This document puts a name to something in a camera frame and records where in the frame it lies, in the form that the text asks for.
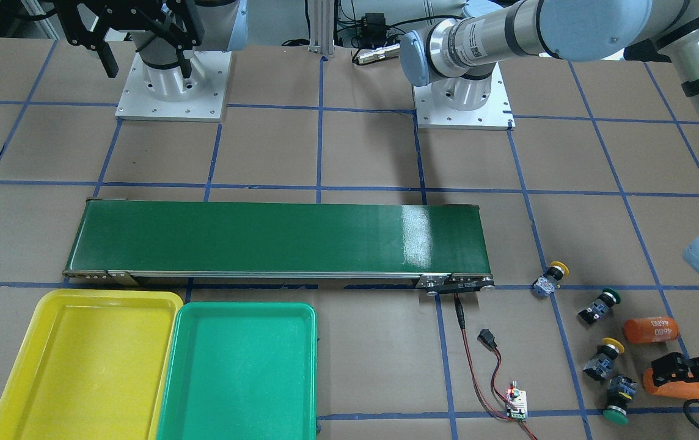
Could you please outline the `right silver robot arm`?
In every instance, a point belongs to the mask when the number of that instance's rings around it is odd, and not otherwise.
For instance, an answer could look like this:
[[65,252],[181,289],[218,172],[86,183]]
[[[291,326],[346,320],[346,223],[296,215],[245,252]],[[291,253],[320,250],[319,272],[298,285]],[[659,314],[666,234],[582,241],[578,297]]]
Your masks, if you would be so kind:
[[131,34],[149,95],[183,102],[209,81],[199,51],[243,50],[248,37],[244,1],[54,1],[67,42],[97,54],[109,78],[117,59],[111,30]]

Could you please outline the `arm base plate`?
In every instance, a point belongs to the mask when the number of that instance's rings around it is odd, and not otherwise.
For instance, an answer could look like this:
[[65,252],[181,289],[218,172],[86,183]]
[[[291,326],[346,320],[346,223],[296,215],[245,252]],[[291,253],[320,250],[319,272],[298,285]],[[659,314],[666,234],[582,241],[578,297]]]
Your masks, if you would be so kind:
[[115,116],[121,120],[219,123],[225,113],[233,59],[232,52],[195,52],[190,58],[191,77],[185,78],[179,67],[157,70],[136,55]]
[[498,64],[484,79],[450,78],[414,87],[420,129],[511,130],[516,126]]

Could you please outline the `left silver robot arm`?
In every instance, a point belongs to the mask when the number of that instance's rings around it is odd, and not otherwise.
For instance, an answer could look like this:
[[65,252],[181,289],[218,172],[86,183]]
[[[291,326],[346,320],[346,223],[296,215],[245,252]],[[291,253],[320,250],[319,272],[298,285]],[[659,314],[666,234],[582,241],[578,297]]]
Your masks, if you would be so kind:
[[[699,1],[519,1],[408,32],[400,57],[406,78],[422,87],[514,56],[548,53],[587,62],[645,40],[670,58],[699,116]],[[699,237],[685,248],[684,260],[699,274]],[[668,354],[651,364],[656,386],[699,382],[699,357]]]

